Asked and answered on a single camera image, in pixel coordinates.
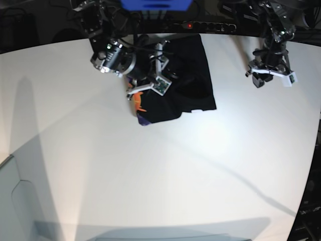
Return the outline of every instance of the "orange object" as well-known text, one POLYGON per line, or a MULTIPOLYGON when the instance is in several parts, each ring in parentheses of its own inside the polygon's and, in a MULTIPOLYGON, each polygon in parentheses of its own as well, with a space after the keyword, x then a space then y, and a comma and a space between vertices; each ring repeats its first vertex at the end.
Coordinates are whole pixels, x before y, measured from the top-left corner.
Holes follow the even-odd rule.
POLYGON ((142 112, 147 112, 147 110, 141 108, 141 97, 140 96, 142 94, 143 94, 143 92, 138 92, 138 93, 134 94, 134 96, 133 96, 134 103, 135 103, 135 109, 136 109, 136 111, 140 110, 142 112))

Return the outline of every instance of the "blue object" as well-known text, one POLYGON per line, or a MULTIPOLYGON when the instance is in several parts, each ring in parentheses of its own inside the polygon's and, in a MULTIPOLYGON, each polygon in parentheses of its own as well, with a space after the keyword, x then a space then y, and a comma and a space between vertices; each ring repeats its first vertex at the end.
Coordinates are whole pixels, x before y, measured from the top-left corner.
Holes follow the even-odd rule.
POLYGON ((121 0, 129 11, 186 11, 193 0, 121 0))

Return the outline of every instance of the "white tabletop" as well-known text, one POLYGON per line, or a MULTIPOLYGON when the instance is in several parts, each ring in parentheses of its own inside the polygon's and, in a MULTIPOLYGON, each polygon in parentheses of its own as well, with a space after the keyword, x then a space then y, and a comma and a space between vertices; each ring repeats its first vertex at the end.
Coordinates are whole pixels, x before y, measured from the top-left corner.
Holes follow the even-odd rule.
POLYGON ((287 239, 316 140, 321 48, 288 43, 299 83, 257 89, 240 48, 257 39, 202 40, 217 110, 148 127, 124 82, 92 67, 88 40, 1 55, 8 149, 57 240, 287 239))

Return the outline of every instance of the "black t-shirt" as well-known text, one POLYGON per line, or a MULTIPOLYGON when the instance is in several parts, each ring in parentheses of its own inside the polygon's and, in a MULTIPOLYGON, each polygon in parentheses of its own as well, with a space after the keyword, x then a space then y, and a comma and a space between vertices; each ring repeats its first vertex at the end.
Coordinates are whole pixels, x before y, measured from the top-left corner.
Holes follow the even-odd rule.
POLYGON ((200 35, 171 40, 165 45, 169 63, 166 69, 175 72, 178 79, 164 96, 154 91, 134 95, 138 121, 146 126, 151 123, 177 119, 182 112, 215 110, 210 70, 200 35))

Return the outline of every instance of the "power strip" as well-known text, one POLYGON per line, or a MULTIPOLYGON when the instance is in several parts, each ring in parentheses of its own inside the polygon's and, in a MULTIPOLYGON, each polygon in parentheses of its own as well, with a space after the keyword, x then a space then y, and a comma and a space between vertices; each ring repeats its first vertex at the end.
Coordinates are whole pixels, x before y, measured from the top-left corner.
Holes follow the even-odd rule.
POLYGON ((215 22, 186 22, 182 23, 184 29, 191 29, 194 31, 206 33, 235 33, 237 27, 235 24, 215 23, 215 22))

